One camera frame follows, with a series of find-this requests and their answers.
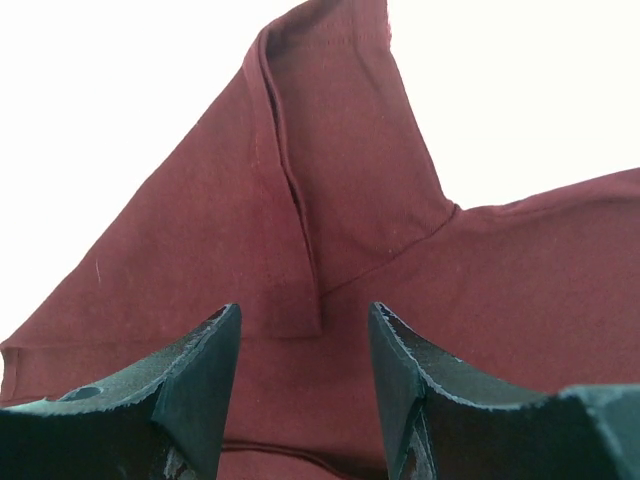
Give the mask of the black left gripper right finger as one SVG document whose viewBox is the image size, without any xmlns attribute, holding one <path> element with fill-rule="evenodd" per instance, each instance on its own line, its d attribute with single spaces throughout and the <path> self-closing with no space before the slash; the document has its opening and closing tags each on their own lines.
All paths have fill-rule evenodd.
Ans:
<svg viewBox="0 0 640 480">
<path fill-rule="evenodd" d="M 638 385 L 521 388 L 427 341 L 379 302 L 368 333 L 389 478 L 638 478 Z"/>
</svg>

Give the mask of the dark red t shirt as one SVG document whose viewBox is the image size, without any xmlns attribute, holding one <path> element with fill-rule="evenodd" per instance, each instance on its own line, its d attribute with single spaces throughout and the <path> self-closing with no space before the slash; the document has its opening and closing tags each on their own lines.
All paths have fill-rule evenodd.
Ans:
<svg viewBox="0 0 640 480">
<path fill-rule="evenodd" d="M 535 389 L 639 379 L 639 173 L 447 199 L 383 1 L 308 1 L 2 343 L 3 405 L 58 397 L 235 302 L 224 479 L 381 479 L 367 310 Z"/>
</svg>

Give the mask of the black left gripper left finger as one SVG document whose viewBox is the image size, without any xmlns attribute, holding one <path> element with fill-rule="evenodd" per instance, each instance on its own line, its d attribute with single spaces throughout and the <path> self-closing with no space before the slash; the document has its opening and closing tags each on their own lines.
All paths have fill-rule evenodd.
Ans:
<svg viewBox="0 0 640 480">
<path fill-rule="evenodd" d="M 215 478 L 241 321 L 226 305 L 100 381 L 2 409 L 2 478 Z"/>
</svg>

